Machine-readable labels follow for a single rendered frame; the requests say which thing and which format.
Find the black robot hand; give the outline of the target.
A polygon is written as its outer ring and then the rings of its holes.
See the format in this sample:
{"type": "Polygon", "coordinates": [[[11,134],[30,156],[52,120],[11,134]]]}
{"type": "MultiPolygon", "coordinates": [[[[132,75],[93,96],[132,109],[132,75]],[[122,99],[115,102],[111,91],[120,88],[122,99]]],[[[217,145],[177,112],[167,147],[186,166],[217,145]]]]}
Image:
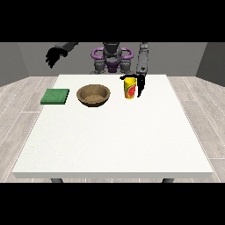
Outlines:
{"type": "Polygon", "coordinates": [[[133,77],[137,80],[137,87],[138,87],[137,97],[140,97],[142,94],[142,91],[144,90],[146,76],[142,74],[125,74],[124,76],[120,77],[120,80],[125,80],[126,78],[129,78],[129,77],[133,77]]]}
{"type": "Polygon", "coordinates": [[[46,63],[52,68],[60,59],[61,56],[66,57],[68,52],[62,48],[51,47],[46,54],[46,63]]]}

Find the brown wooden bowl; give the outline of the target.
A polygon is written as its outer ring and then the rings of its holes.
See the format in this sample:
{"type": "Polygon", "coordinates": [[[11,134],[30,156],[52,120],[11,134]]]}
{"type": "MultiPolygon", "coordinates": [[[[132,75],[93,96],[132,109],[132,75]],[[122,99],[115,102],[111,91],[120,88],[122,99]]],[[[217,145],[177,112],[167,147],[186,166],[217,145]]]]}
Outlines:
{"type": "Polygon", "coordinates": [[[99,107],[108,100],[110,94],[110,90],[102,84],[88,84],[80,88],[76,96],[87,107],[99,107]]]}

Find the yellow cup with melon print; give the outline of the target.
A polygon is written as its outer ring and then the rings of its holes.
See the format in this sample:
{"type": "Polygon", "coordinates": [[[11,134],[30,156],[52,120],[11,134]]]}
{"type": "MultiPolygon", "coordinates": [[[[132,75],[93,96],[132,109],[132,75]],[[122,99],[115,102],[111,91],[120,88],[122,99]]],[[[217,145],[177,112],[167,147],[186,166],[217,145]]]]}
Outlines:
{"type": "Polygon", "coordinates": [[[125,98],[132,99],[135,94],[137,80],[134,77],[126,77],[124,80],[125,98]]]}

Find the green square pad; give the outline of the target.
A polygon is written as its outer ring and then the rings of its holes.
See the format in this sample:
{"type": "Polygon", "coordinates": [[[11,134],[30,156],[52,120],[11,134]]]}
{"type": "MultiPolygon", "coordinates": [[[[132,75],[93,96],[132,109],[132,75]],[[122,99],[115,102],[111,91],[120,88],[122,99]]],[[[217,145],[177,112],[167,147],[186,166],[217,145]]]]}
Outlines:
{"type": "Polygon", "coordinates": [[[47,89],[40,101],[42,105],[64,105],[69,89],[47,89]]]}

